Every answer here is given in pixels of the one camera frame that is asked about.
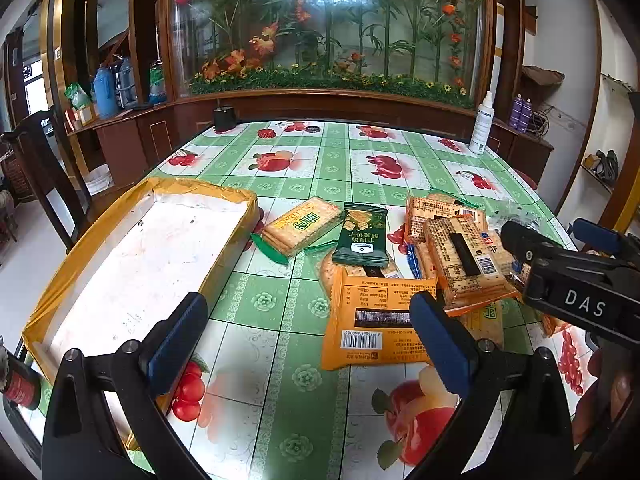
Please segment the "yellow green cracker pack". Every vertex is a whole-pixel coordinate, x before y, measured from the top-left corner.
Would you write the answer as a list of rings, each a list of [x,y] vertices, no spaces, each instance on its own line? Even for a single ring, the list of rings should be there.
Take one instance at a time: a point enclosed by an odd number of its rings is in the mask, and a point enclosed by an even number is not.
[[[489,339],[499,349],[504,346],[502,305],[499,301],[475,306],[458,317],[463,327],[476,340]]]

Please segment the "purple bottles on shelf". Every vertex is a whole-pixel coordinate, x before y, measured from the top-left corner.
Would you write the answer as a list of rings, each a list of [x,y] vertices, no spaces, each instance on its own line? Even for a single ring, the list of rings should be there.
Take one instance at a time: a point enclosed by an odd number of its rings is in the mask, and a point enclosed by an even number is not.
[[[523,99],[522,96],[518,94],[511,107],[508,126],[518,132],[525,132],[532,115],[532,102],[530,102],[530,99]]]

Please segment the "grey thermos flask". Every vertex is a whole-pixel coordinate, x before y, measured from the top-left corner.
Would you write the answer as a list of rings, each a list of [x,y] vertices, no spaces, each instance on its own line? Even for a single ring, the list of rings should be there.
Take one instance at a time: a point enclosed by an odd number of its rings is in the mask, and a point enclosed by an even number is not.
[[[125,110],[133,108],[137,104],[136,85],[130,58],[123,58],[117,73],[116,90],[120,104]]]

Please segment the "clear plastic wrapper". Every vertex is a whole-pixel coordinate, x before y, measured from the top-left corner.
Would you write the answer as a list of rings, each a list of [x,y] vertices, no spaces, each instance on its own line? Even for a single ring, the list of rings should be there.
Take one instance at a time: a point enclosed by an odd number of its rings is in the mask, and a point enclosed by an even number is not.
[[[500,202],[486,212],[486,217],[488,228],[498,233],[508,221],[514,221],[527,229],[540,233],[540,215],[516,203]]]

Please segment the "yellow cardboard tray box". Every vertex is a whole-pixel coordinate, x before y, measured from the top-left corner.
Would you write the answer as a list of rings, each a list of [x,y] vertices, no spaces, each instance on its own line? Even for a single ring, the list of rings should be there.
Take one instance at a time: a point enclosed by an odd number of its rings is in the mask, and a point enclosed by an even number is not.
[[[71,348],[96,356],[143,339],[188,292],[213,307],[258,219],[245,188],[177,177],[130,188],[70,250],[23,330],[44,377]]]

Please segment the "orange soda cracker pack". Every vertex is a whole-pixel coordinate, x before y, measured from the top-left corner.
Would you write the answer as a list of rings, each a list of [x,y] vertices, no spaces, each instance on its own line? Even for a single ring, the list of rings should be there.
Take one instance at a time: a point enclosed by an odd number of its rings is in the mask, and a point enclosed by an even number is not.
[[[468,214],[427,220],[424,235],[450,316],[518,294]]]

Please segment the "glass flower display cabinet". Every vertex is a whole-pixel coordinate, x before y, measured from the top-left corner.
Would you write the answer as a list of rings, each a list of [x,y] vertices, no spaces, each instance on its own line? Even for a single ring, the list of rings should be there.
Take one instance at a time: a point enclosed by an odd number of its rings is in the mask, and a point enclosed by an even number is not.
[[[494,0],[165,0],[179,96],[344,89],[470,108]]]

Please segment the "orange packet at right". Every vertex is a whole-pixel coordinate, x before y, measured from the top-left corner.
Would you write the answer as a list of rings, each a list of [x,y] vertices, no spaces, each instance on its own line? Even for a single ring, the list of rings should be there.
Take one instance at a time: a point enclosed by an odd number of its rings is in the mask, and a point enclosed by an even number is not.
[[[554,316],[547,313],[543,313],[540,316],[540,322],[542,324],[544,336],[548,338],[559,332],[562,332],[562,330],[569,330],[572,327],[570,323],[564,322],[559,318],[555,318]]]

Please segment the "green Weidan cracker pack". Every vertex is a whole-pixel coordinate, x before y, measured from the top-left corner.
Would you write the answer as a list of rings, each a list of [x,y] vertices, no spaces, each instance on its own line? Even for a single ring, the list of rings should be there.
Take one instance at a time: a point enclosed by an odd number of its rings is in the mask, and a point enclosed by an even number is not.
[[[339,206],[314,196],[267,223],[262,232],[250,238],[269,260],[287,266],[288,260],[331,231],[342,218]]]

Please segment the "blue edged cracker pack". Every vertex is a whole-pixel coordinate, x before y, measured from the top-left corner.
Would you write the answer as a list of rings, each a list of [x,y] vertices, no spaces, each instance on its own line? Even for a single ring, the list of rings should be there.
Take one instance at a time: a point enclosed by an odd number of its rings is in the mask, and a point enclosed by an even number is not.
[[[437,278],[437,271],[425,242],[408,244],[407,259],[411,272],[417,280]]]

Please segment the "white spray bottle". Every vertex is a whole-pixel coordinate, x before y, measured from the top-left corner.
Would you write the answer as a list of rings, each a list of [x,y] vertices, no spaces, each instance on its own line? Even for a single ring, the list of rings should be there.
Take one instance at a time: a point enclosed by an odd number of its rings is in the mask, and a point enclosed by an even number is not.
[[[474,128],[469,143],[469,150],[472,153],[481,155],[486,150],[494,115],[494,95],[488,90],[476,112]]]

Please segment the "green snack bag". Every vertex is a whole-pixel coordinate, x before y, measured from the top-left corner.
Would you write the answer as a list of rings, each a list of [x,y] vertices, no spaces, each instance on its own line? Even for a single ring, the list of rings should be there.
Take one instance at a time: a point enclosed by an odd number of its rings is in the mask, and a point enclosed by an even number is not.
[[[74,110],[82,110],[84,107],[92,104],[88,94],[78,82],[69,84],[64,91],[64,96],[70,100],[70,104],[72,104]]]

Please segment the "large orange snack packet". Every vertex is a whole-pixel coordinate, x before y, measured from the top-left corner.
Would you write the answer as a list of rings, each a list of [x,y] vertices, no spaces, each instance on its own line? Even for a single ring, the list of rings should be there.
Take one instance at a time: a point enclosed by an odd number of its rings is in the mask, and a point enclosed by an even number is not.
[[[426,362],[428,355],[410,322],[410,300],[418,292],[436,295],[437,281],[335,271],[321,367],[338,370],[349,365]]]

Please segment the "blue thermos flask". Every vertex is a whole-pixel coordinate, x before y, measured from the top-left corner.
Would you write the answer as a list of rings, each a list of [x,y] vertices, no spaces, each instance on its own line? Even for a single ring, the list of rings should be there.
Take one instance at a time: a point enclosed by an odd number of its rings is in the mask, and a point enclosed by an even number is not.
[[[93,79],[96,108],[101,119],[112,118],[117,115],[119,106],[116,100],[115,78],[111,70],[100,66]]]

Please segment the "orange cracker pack back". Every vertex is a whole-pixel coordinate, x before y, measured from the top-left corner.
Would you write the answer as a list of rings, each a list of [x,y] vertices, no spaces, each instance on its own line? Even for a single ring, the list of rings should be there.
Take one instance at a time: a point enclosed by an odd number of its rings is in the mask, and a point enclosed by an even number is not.
[[[404,240],[408,244],[425,240],[424,226],[427,220],[468,216],[480,232],[488,230],[484,211],[442,193],[431,193],[426,197],[409,196],[405,213]]]

